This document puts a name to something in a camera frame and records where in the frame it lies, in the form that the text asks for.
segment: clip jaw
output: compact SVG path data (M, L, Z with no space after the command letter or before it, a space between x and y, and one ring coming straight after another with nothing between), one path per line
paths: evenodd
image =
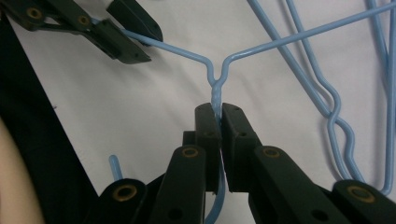
M396 204L378 190L356 180L322 189L285 151L263 146L241 108L222 112L228 186L249 194L256 223L396 223Z
M115 0L107 9L127 29L157 40L163 34L157 22L135 0ZM129 6L123 11L120 6ZM111 21L92 18L72 0L0 0L0 7L28 31L47 30L83 35L112 59L122 63L144 63L150 57ZM47 23L53 19L57 24Z

